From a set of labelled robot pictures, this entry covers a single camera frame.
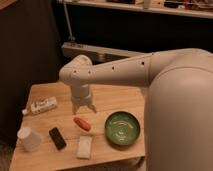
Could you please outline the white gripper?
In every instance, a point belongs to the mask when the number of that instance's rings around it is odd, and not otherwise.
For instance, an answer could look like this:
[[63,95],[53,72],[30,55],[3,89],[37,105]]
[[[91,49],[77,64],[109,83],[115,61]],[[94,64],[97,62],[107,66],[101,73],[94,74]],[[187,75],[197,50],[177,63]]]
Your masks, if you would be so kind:
[[77,114],[79,106],[88,105],[94,113],[97,113],[96,107],[92,103],[92,91],[89,84],[71,86],[71,101],[74,104],[72,107],[73,114]]

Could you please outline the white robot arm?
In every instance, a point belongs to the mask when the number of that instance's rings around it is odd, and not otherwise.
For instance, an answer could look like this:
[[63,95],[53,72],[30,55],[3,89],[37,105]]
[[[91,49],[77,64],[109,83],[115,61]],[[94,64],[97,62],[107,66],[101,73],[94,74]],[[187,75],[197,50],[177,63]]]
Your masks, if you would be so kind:
[[92,101],[92,84],[146,87],[147,171],[213,171],[213,53],[176,49],[98,65],[78,55],[59,77],[77,106]]

